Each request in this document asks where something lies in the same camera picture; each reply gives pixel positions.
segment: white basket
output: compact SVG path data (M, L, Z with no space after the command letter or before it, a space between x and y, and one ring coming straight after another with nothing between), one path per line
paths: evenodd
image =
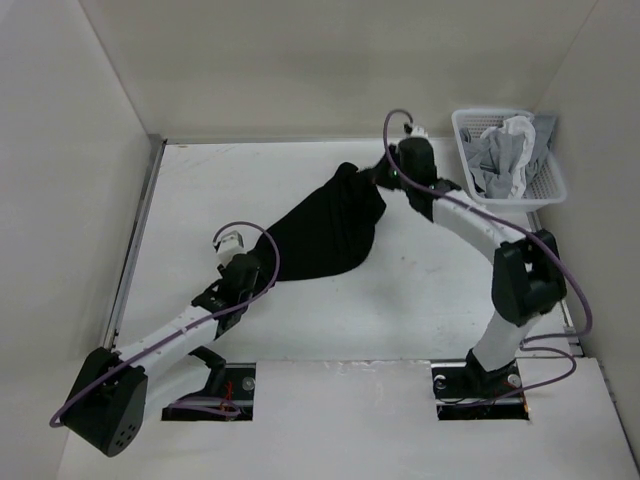
M462 168L467 181L467 192L476 202L485 205L495 213L509 212L534 212L539 208L552 203L562 203L567 198L567 188L564 184L558 162L553 154L549 154L546 164L536 175L533 181L527 185L524 196L518 199L495 199L483 198L478 195L473 176L469 171L469 165L464 155L460 129L468 128L472 138L479 138L489 127L501 127L505 119L515 115L524 115L533 118L531 112L526 110L509 110L497 108L470 108L467 110L456 110L451 115L453 130L462 160Z

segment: purple cable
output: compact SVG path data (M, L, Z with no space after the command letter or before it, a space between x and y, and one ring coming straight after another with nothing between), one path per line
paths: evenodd
M246 302L239 303L238 305L234 305L233 307L225 308L224 310L220 310L219 312L216 312L216 313L213 313L213 314L210 314L210 315L205 315L204 317L202 317L202 318L200 318L198 320L194 320L189 325L187 325L186 330L191 330L193 328L196 328L198 325L203 324L204 322L207 322L207 321L212 320L214 318L218 318L218 317L220 317L222 315L227 315L229 313L233 313L233 312L235 312L237 310L241 310L241 309L247 307L251 303L253 303L256 300L258 300L260 297L262 297L264 294L266 294L269 291L269 289L276 283L276 279L278 278L278 272L280 270L280 251L278 250L278 246L276 245L276 241L273 239L271 234L269 232L267 232L264 228L262 228L259 225L256 225L255 223L245 222L245 221L241 221L241 220L237 221L237 222L231 222L231 223L228 223L228 224L224 225L223 227L221 227L216 232L216 234L213 237L213 241L215 242L218 239L218 237L220 237L222 232L225 231L227 228L235 227L236 225L242 225L242 226L255 228L256 230L259 230L262 234L264 234L265 237L267 237L267 240L269 240L269 242L271 243L271 246L273 247L273 252L274 252L275 257L276 257L276 259L275 259L275 267L274 267L274 270L273 270L273 276L271 277L271 280L269 280L269 283L267 284L267 286L260 293L258 293L256 296L250 298ZM116 367L112 368L111 370L109 370L104 375L98 377L96 380L91 382L89 385L87 385L85 388L83 388L78 393L76 393L73 397L71 397L69 400L67 400L65 402L65 404L62 407L60 407L60 409L58 409L58 411L53 415L53 417L51 417L51 420L49 420L49 426L52 427L52 428L60 428L60 427L64 426L64 424L62 422L60 422L60 417L62 415L64 415L79 400L81 400L84 397L86 397L93 389L99 387L104 382L109 380L115 374L117 374L118 372L122 371L123 369L125 369L126 367L131 365L132 363L135 363L138 360L140 360L141 358L144 358L147 355L153 353L155 350L159 349L160 347L163 347L164 345L166 345L167 343L171 342L172 340L175 340L176 338L178 338L182 334L183 334L182 330L176 331L175 333L172 333L171 335L169 335L168 337L164 338L163 340L160 340L159 342L153 344L151 347L147 348L146 350L143 350L142 352L134 355L130 359L118 364ZM185 409L188 408L189 410L193 410L195 408L195 407L189 406L189 405L184 405L184 406L180 406L180 405L176 406L175 404L172 404L172 405L173 405L174 408L185 408ZM207 411L208 411L208 413L219 414L219 411L215 410L215 409L207 409Z
M484 218L485 220L488 220L488 221L494 222L494 223L499 223L501 225L504 225L504 226L506 226L508 228L516 230L517 232L520 232L523 235L525 235L529 240L531 240L533 243L535 243L544 252L544 254L547 257L549 257L549 259L558 268L558 270L560 270L560 272L562 272L562 275L564 275L564 277L567 279L567 281L569 282L569 284L571 285L573 290L576 292L576 295L578 296L578 299L580 300L580 303L582 304L582 308L584 309L584 313L585 313L585 327L584 327L584 329L582 331L571 333L571 334L566 334L566 333L547 333L547 334L544 334L544 335L535 335L533 337L525 338L522 341L522 345L520 347L520 350L522 350L524 352L533 352L533 351L553 352L553 353L557 353L557 354L569 359L571 361L571 369L567 373L565 373L563 375L560 375L559 377L553 378L551 380L546 380L544 382L535 383L535 384L529 385L527 387L515 388L512 391L510 391L508 393L505 393L504 395L500 395L499 397L496 397L496 398L492 398L492 399L489 399L489 400L484 400L484 401L481 401L481 402L461 404L461 405L457 405L457 406L459 406L459 407L479 407L479 406L483 406L483 405L488 405L488 404L491 404L491 403L495 402L496 400L512 397L512 396L518 395L518 394L520 394L522 392L526 392L527 390L532 390L534 388L540 388L540 387L544 387L546 385L550 385L552 383L559 382L560 380L564 380L568 376L572 375L573 372L575 372L577 367L578 367L578 365L577 365L577 363L576 363L576 361L575 361L575 359L573 358L572 355L570 355L570 354L568 354L566 352L563 352L562 350L558 350L558 349L551 348L551 347L525 347L524 345L526 345L528 343L531 343L531 342L534 342L536 340L545 340L545 339L548 339L548 338L582 337L582 336L588 335L591 332L591 330L593 329L593 313L591 311L591 306L589 305L589 301L587 300L587 297L584 294L584 292L582 291L582 288L580 287L580 284L578 283L576 278L573 276L571 271L569 271L567 266L564 263L562 263L562 261L558 258L558 256L549 247L547 247L544 244L544 242L542 242L542 240L540 240L538 237L536 237L530 231L520 227L519 225L516 225L516 224L514 224L512 222L509 222L508 220L504 220L504 219L502 219L500 217L496 217L495 215L492 215L492 214L490 214L490 213L488 213L486 211L480 210L479 208L470 206L467 203L463 202L462 200L459 200L459 199L453 198L453 197L449 197L446 194L446 192L441 192L439 190L434 190L432 188L429 188L429 187L427 187L425 185L420 185L419 183L414 182L407 175L405 175L402 172L402 170L400 170L400 168L398 167L396 162L393 160L393 156L391 155L391 152L389 151L389 138L388 138L389 122L391 121L391 118L397 113L406 115L411 123L413 123L413 116L407 110L404 110L402 108L396 108L394 110L391 110L387 114L386 118L384 119L384 127L382 129L382 143L384 144L384 151L385 151L385 154L387 156L387 160L389 161L389 164L393 167L393 169L398 173L398 176L406 184L412 186L413 188L416 188L416 189L418 189L418 190L420 190L422 192L426 192L429 195L432 195L432 196L434 196L434 197L436 197L438 199L443 199L443 200L447 200L449 202L455 203L456 205L458 205L460 207L463 207L464 209L475 213L479 217Z
M206 407L204 405L189 405L189 402L193 401L201 401L201 402L215 402L219 403L220 407L222 405L227 405L233 408L233 411L227 412L225 410L221 410L220 408L211 408ZM218 397L186 397L181 398L180 400L176 400L168 408L179 408L180 410L193 410L196 412L205 412L212 413L214 415L219 415L221 417L229 417L234 418L240 415L240 407L233 403L231 400L227 400L226 398L218 398Z

